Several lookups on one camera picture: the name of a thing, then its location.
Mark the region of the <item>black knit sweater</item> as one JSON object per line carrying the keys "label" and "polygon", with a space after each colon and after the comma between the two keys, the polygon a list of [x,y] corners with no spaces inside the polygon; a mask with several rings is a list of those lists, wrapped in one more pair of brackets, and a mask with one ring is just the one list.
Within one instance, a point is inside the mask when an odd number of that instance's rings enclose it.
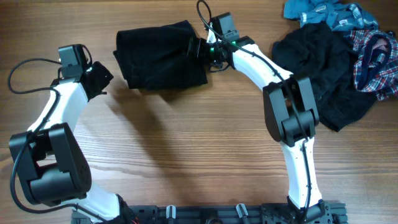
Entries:
{"label": "black knit sweater", "polygon": [[121,30],[113,54],[130,89],[181,90],[208,83],[203,61],[188,54],[194,40],[187,20]]}

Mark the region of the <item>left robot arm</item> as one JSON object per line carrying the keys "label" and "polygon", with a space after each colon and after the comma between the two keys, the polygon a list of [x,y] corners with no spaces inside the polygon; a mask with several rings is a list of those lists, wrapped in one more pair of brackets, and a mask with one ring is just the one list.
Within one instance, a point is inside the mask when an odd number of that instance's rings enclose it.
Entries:
{"label": "left robot arm", "polygon": [[74,135],[87,103],[104,94],[112,74],[92,59],[83,44],[59,47],[57,78],[47,87],[50,98],[27,131],[14,134],[9,149],[14,165],[10,191],[14,203],[33,214],[72,208],[90,223],[138,223],[118,194],[93,183]]}

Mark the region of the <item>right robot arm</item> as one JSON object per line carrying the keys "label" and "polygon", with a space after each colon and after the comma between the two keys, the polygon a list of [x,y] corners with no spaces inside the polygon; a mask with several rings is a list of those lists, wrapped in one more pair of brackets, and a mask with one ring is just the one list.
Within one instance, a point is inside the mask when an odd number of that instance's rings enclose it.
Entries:
{"label": "right robot arm", "polygon": [[266,128],[284,154],[289,178],[287,203],[263,213],[287,223],[329,220],[313,160],[319,117],[309,78],[281,68],[251,38],[240,37],[230,13],[210,17],[203,25],[208,38],[192,41],[188,54],[217,67],[227,64],[262,91]]}

